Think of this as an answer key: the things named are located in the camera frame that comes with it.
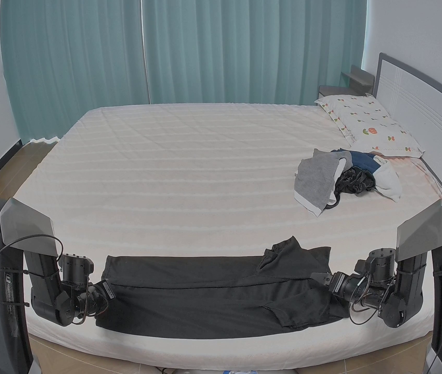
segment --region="bed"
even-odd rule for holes
[[[320,107],[260,104],[90,111],[15,198],[51,217],[65,252],[93,260],[95,282],[109,254],[261,255],[292,235],[304,248],[331,246],[331,269],[351,272],[369,251],[395,246],[397,226],[442,197],[442,91],[413,71],[381,54],[374,91],[427,150],[425,162],[392,159],[404,190],[399,203],[369,192],[343,195],[336,208],[319,217],[309,213],[293,196],[297,165],[313,148],[349,145]],[[421,120],[433,126],[429,136]],[[30,288],[26,276],[26,300]],[[423,292],[421,311],[398,329],[375,317],[363,326],[341,320],[228,340],[134,336],[98,328],[93,320],[63,328],[30,308],[26,315],[31,334],[95,355],[184,369],[277,370],[348,358],[425,335],[433,315],[430,261]]]

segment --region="white headboard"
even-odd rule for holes
[[[442,84],[380,53],[373,94],[425,149],[422,159],[442,183]]]

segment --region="curtain fold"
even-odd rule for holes
[[[343,84],[340,72],[361,65],[366,6],[366,0],[2,0],[3,64],[22,141],[61,137],[102,106],[312,104],[319,85]]]
[[[148,104],[140,0],[2,0],[1,52],[22,141],[87,111]]]
[[[150,100],[311,104],[361,66],[366,0],[143,0]]]

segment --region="black crumpled garment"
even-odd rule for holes
[[[327,205],[325,209],[335,208],[341,200],[342,192],[348,194],[360,194],[363,191],[370,191],[374,187],[374,175],[369,171],[353,166],[350,169],[343,171],[342,175],[337,179],[334,190],[334,195],[337,201],[333,205]]]
[[[330,273],[330,247],[292,237],[261,256],[107,257],[115,299],[96,325],[162,338],[260,337],[349,317],[347,302],[310,279]]]

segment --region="patterned pillowcase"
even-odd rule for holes
[[[315,102],[337,123],[354,151],[413,158],[424,152],[373,96],[336,95]]]

